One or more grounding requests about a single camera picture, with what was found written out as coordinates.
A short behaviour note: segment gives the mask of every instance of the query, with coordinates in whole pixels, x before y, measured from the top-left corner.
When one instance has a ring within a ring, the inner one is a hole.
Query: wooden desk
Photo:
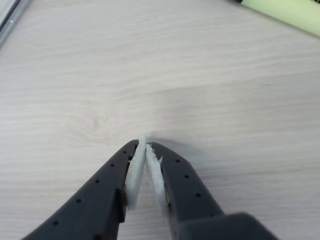
[[[37,0],[0,50],[0,239],[149,133],[221,207],[320,236],[320,40],[227,0]],[[145,179],[119,240],[170,239]]]

